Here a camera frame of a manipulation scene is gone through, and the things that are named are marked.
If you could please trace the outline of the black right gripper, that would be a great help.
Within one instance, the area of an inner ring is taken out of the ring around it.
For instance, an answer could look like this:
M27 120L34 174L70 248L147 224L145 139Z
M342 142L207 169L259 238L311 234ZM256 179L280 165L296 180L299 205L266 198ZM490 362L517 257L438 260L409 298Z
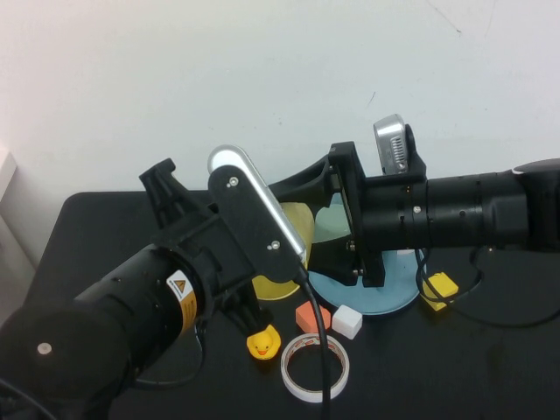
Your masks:
M270 184L279 202L329 207L340 194L350 233L313 243L308 270L332 278L339 284L355 286L362 280L367 287L385 284L382 254L399 249L397 238L406 219L399 185L390 177L365 175L354 143L336 143L319 161Z

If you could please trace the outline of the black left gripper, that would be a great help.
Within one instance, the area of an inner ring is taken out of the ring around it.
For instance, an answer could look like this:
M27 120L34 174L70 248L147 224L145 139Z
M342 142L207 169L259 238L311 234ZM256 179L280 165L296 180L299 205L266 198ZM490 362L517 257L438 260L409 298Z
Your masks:
M140 180L159 227L154 244L162 249L193 287L185 297L187 326L202 329L222 312L241 334L260 333L271 323L269 311L261 308L252 279L256 265L250 260L223 220L216 204L207 204L173 176L176 166L165 159L145 171Z

